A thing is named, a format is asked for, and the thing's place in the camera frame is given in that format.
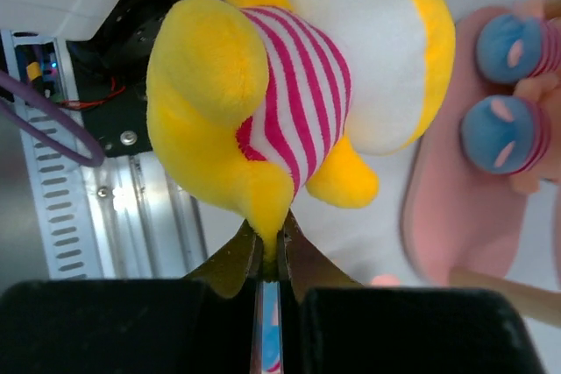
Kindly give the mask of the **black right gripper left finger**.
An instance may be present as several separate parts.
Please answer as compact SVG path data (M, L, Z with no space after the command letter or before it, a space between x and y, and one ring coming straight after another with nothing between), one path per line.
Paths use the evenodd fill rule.
M180 279L18 283L1 298L1 370L252 373L262 255L243 224Z

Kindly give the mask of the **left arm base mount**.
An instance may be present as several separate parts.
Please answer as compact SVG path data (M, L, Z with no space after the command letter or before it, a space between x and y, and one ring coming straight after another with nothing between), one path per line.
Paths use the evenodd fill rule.
M146 68L164 17L179 0L119 0L89 41L68 41L85 128L107 157L152 150Z

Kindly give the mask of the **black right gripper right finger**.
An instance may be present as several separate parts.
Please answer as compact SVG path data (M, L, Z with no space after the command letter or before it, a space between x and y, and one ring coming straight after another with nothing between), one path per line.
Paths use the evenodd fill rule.
M286 373L540 373L522 318L479 288L363 286L289 215L278 235Z

